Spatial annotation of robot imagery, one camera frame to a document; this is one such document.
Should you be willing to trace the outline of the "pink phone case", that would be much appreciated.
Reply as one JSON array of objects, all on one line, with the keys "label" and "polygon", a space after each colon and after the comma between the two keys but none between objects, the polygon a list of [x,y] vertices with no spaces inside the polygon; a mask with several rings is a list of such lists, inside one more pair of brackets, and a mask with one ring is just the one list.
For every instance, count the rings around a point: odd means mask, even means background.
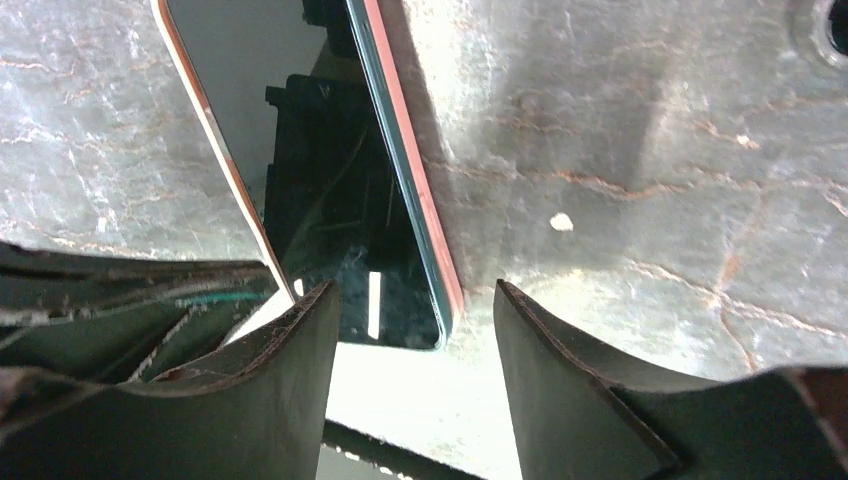
[{"label": "pink phone case", "polygon": [[[256,209],[226,146],[169,6],[165,1],[152,1],[150,5],[160,34],[211,144],[219,168],[242,215],[250,225],[263,260],[272,267],[277,282],[282,284],[284,276],[281,267],[271,250],[267,235],[260,227]],[[386,137],[405,204],[410,209],[416,239],[425,257],[428,280],[434,289],[433,296],[438,312],[445,320],[459,319],[465,310],[463,292],[428,183],[384,16],[377,1],[348,1],[346,8],[358,53],[361,55],[367,85],[375,101],[379,124]]]}]

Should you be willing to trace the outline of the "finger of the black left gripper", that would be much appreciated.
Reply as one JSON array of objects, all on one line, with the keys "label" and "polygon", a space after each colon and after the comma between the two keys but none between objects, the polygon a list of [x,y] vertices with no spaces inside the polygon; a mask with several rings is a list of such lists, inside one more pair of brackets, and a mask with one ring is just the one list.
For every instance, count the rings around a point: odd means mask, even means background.
[{"label": "finger of the black left gripper", "polygon": [[277,291],[259,261],[154,261],[1,245],[1,364],[151,380],[220,348]]}]

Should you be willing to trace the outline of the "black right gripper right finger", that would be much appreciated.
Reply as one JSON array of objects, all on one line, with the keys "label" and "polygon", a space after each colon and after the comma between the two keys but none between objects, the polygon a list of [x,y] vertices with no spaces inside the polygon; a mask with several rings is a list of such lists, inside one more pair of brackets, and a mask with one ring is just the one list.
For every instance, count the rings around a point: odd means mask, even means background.
[{"label": "black right gripper right finger", "polygon": [[526,479],[843,479],[847,370],[714,381],[650,363],[498,281],[494,324]]}]

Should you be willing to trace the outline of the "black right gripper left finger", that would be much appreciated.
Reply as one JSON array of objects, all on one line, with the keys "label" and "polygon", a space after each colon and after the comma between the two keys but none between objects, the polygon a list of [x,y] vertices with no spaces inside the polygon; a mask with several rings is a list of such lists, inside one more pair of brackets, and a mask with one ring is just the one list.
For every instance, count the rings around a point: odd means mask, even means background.
[{"label": "black right gripper left finger", "polygon": [[336,351],[333,281],[150,382],[1,372],[5,479],[312,479]]}]

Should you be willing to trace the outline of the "dark green smartphone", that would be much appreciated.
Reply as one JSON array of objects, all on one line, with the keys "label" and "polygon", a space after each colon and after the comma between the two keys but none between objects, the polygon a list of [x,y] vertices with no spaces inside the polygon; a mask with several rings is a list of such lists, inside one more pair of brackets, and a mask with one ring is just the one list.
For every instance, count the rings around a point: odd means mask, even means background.
[{"label": "dark green smartphone", "polygon": [[293,302],[328,280],[339,338],[441,349],[443,319],[348,1],[165,1]]}]

